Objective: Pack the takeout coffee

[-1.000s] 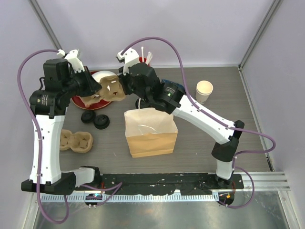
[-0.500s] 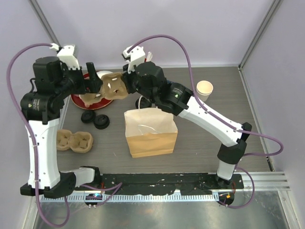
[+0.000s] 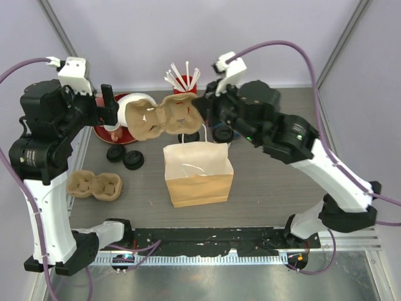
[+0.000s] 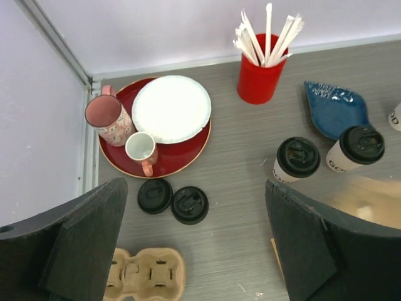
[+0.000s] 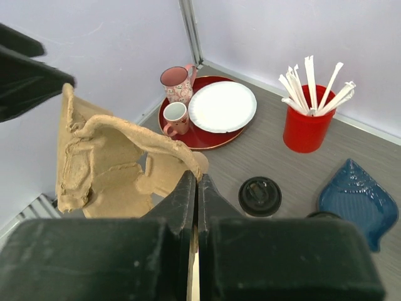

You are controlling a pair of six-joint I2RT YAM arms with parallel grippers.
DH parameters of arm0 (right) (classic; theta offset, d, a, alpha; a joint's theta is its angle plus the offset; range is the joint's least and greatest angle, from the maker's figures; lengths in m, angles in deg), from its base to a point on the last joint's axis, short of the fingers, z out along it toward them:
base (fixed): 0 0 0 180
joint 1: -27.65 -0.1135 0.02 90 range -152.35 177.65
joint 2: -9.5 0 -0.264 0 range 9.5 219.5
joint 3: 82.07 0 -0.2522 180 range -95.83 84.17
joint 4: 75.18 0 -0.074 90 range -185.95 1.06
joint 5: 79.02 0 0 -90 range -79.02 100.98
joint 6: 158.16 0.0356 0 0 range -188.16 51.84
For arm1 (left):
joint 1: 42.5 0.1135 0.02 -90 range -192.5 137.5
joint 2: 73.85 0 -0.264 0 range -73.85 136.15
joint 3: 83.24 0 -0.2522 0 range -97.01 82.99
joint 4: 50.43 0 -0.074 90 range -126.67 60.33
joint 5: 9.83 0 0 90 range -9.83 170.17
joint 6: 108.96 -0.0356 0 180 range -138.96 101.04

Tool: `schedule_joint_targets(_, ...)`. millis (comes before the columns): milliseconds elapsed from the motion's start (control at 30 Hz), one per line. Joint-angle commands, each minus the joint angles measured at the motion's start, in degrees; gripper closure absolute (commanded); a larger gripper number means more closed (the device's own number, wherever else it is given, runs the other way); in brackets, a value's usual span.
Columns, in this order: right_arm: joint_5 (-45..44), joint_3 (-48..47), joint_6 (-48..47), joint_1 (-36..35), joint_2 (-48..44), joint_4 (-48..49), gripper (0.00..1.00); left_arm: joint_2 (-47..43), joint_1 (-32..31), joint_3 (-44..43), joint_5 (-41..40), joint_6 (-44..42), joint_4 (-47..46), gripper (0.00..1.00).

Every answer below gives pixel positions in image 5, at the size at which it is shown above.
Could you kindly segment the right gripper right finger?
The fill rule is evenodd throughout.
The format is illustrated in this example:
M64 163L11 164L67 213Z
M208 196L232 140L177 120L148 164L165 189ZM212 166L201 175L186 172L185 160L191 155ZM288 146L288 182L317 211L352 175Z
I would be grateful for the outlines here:
M204 174L198 183L201 300L383 300L366 240L338 218L241 214Z

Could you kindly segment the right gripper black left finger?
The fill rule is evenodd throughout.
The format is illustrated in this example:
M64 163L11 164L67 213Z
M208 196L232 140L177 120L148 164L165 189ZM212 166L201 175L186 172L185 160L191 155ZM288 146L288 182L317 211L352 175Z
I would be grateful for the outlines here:
M1 251L2 300L189 300L196 179L141 218L31 219Z

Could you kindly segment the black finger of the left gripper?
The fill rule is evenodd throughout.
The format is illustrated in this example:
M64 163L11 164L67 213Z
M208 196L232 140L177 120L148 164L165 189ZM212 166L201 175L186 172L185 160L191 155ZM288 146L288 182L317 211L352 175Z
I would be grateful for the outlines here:
M73 76L34 58L46 54L37 40L1 25L1 122L15 119L62 93Z

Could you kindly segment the black lid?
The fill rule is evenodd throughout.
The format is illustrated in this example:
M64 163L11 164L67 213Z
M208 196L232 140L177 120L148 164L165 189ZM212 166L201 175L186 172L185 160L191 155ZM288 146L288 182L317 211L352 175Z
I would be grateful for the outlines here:
M248 216L271 218L281 206L282 192L272 179L256 176L243 182L239 188L238 200Z
M340 216L338 216L335 213L329 212L329 211L315 211L306 216L306 218L331 218L331 219L341 219Z

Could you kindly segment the beige pulp cup carrier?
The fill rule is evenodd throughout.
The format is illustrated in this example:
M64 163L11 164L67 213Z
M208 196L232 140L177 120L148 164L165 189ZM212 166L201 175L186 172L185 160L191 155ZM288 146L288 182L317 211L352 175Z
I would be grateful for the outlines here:
M170 194L185 171L197 180L209 162L183 142L115 117L62 89L58 132L58 209L87 218L139 218L152 196Z

